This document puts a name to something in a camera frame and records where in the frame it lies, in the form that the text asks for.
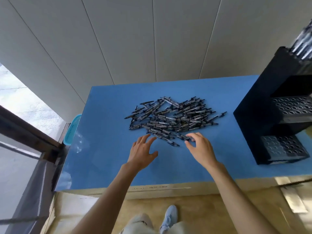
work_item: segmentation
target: hand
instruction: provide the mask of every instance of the hand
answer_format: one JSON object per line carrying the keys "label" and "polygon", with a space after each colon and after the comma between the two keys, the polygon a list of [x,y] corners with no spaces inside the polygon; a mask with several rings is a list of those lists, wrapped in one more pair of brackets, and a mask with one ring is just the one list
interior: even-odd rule
{"label": "hand", "polygon": [[196,147],[193,147],[188,141],[185,141],[185,145],[196,161],[204,168],[209,171],[210,169],[217,168],[221,165],[216,159],[211,143],[201,133],[189,133],[186,136],[192,137],[192,141],[196,142]]}
{"label": "hand", "polygon": [[137,172],[146,168],[158,156],[158,151],[155,151],[152,154],[149,153],[150,146],[157,139],[157,137],[152,137],[146,142],[146,139],[149,136],[150,134],[139,137],[138,140],[133,143],[130,150],[127,163],[134,166],[134,168],[137,169]]}

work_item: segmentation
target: white shoe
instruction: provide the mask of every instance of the white shoe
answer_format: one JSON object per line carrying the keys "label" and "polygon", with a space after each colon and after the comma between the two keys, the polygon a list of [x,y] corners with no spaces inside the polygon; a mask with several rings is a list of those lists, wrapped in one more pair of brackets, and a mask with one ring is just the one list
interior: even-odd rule
{"label": "white shoe", "polygon": [[166,211],[165,218],[159,229],[159,233],[163,234],[176,223],[177,223],[177,207],[175,205],[171,205]]}

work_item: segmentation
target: black pen rack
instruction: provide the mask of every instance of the black pen rack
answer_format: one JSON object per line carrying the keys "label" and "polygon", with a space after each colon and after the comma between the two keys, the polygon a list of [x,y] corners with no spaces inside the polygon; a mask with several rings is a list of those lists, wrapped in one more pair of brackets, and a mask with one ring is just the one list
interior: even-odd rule
{"label": "black pen rack", "polygon": [[312,62],[280,47],[234,116],[257,164],[309,157],[296,134],[312,125]]}

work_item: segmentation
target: turquoise plastic basket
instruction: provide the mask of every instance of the turquoise plastic basket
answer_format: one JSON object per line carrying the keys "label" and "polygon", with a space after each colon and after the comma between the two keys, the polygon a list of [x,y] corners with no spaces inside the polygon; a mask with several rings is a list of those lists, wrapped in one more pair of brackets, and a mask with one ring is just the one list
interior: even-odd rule
{"label": "turquoise plastic basket", "polygon": [[72,144],[74,135],[76,133],[76,130],[77,130],[77,127],[78,127],[78,124],[79,124],[79,121],[80,121],[80,118],[81,118],[81,114],[77,115],[73,119],[73,121],[71,122],[71,125],[68,127],[66,135],[65,135],[65,137],[63,139],[64,145],[71,145]]}

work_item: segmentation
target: person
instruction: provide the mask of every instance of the person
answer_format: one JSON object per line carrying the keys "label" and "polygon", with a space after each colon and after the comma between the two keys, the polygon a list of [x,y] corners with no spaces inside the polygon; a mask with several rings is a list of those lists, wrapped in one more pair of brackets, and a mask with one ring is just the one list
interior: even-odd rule
{"label": "person", "polygon": [[[146,168],[158,155],[149,153],[156,137],[147,138],[150,134],[139,137],[133,143],[127,163],[123,164],[112,183],[97,200],[94,206],[80,220],[72,234],[111,234],[127,190],[136,174]],[[239,234],[278,234],[279,232],[259,212],[247,196],[236,185],[225,166],[216,160],[213,147],[201,133],[190,133],[186,136],[196,142],[193,147],[185,141],[193,157],[213,177],[226,209]],[[171,205],[159,229],[160,234],[190,233],[183,222],[177,223],[177,209]],[[123,234],[154,234],[153,225],[147,214],[135,216],[121,232]]]}

